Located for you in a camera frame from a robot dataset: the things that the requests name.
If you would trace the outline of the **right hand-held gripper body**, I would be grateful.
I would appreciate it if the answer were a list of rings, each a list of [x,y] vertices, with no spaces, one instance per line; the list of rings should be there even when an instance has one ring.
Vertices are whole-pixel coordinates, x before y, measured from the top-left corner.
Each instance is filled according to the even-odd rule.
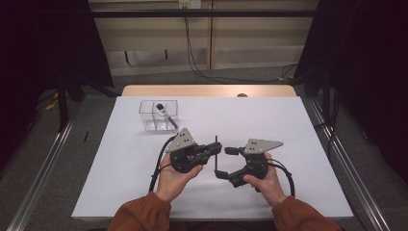
[[[245,166],[233,173],[235,179],[229,181],[235,188],[243,186],[245,182],[243,177],[247,174],[253,175],[258,179],[264,179],[268,173],[268,160],[265,153],[271,149],[282,146],[281,141],[267,141],[258,139],[249,139],[244,148]]]

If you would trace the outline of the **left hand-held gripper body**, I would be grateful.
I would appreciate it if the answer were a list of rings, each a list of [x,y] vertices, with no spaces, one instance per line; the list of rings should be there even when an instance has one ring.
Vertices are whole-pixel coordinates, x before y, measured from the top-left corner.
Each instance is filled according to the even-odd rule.
[[[206,165],[210,151],[207,146],[195,142],[190,131],[183,128],[166,148],[171,166],[178,172],[188,173],[198,165]]]

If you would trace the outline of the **thin black eyeliner brush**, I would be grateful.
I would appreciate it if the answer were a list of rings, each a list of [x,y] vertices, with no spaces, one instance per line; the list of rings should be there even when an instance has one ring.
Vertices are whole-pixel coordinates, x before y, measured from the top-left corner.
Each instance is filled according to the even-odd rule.
[[[215,136],[215,141],[216,141],[216,143],[218,143],[217,135]],[[218,148],[218,144],[217,144],[216,154],[214,155],[215,156],[215,170],[214,170],[215,175],[217,175],[217,171],[218,171],[218,167],[217,167],[217,155],[219,153],[218,150],[219,150],[219,148]]]

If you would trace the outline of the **black makeup brush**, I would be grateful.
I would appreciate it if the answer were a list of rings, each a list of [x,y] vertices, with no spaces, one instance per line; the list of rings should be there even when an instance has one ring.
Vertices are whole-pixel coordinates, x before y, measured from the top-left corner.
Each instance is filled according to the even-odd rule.
[[[165,118],[170,122],[170,124],[175,128],[178,129],[177,123],[174,119],[167,113],[163,104],[159,103],[156,105],[156,108],[165,116]]]

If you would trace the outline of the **clear plastic organizer box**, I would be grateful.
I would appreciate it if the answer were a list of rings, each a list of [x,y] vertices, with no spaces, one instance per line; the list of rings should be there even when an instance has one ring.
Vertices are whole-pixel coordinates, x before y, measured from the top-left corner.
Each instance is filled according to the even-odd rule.
[[[163,104],[167,113],[174,119],[179,128],[179,113],[177,100],[142,100],[139,114],[146,131],[177,131],[165,116],[156,108]]]

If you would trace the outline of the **person's left hand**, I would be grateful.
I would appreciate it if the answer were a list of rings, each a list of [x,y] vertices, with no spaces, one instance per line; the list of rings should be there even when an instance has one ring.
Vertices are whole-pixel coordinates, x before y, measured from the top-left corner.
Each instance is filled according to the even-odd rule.
[[[203,169],[202,165],[194,167],[188,173],[180,173],[171,166],[168,154],[160,162],[159,183],[155,194],[163,201],[172,202]]]

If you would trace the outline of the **person's right hand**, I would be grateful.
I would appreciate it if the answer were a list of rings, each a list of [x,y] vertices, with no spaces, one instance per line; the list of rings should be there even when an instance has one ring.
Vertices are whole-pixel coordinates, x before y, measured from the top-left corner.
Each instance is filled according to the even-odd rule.
[[[275,167],[268,167],[268,173],[264,179],[258,179],[253,175],[245,175],[243,181],[252,188],[257,188],[271,207],[279,205],[287,198],[282,190]]]

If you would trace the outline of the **white table mat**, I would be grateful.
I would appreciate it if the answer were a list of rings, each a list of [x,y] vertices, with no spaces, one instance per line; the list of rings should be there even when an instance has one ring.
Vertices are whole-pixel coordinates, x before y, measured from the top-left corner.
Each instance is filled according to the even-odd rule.
[[[88,179],[72,213],[78,219],[111,218],[125,202],[146,195],[158,155],[168,132],[148,132],[139,114],[138,96],[121,96],[114,106]],[[285,193],[293,193],[324,216],[352,215],[338,179],[298,97],[179,97],[179,125],[199,144],[218,140],[240,147],[249,139],[281,141],[272,150],[287,171],[279,179]],[[235,171],[241,156],[221,153],[217,167]],[[215,158],[172,202],[175,220],[260,220],[271,210],[262,195],[245,185],[238,188],[214,174]]]

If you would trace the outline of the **black metal stand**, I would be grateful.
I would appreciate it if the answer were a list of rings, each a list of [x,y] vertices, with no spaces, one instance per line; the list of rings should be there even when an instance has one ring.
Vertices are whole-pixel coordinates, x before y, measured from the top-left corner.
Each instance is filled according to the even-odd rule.
[[[59,104],[59,112],[60,112],[60,127],[59,131],[62,132],[64,127],[68,122],[68,113],[67,113],[67,106],[66,106],[66,95],[65,95],[65,88],[64,88],[64,78],[62,75],[58,78],[58,104]]]

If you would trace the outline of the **black metal crossbar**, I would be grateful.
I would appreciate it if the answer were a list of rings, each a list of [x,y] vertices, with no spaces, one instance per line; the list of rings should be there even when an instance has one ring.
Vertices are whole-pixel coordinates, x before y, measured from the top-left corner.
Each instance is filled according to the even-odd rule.
[[[97,10],[97,18],[116,17],[314,17],[317,10]]]

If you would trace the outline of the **aluminium floor rail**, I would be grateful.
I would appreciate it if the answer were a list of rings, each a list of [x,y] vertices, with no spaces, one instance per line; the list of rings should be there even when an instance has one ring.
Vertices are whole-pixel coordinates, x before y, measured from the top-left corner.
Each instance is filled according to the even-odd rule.
[[[30,189],[24,196],[22,202],[20,203],[18,209],[16,210],[11,223],[9,224],[6,231],[24,231],[25,227],[36,208],[38,200],[45,188],[49,176],[56,164],[60,153],[64,148],[64,144],[70,134],[73,127],[74,121],[79,114],[82,107],[81,103],[77,103],[72,112],[69,114],[70,118],[61,131],[57,133],[57,136],[49,149],[44,162],[42,163],[36,178],[31,185]]]
[[[391,231],[387,221],[383,217],[381,210],[379,209],[376,201],[371,196],[368,188],[357,172],[356,167],[352,164],[344,146],[338,136],[335,134],[335,130],[328,124],[323,117],[323,111],[318,101],[312,100],[310,105],[319,121],[319,127],[322,128],[325,136],[328,138],[328,149],[326,154],[329,155],[331,151],[337,157],[344,174],[346,175],[352,189],[358,197],[365,214],[368,216],[371,225],[375,231]]]

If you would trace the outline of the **white wall outlet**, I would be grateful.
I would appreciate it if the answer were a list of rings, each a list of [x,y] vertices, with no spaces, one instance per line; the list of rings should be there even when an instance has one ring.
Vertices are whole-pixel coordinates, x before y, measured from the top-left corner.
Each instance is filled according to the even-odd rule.
[[[178,0],[180,9],[200,9],[202,7],[201,0]]]

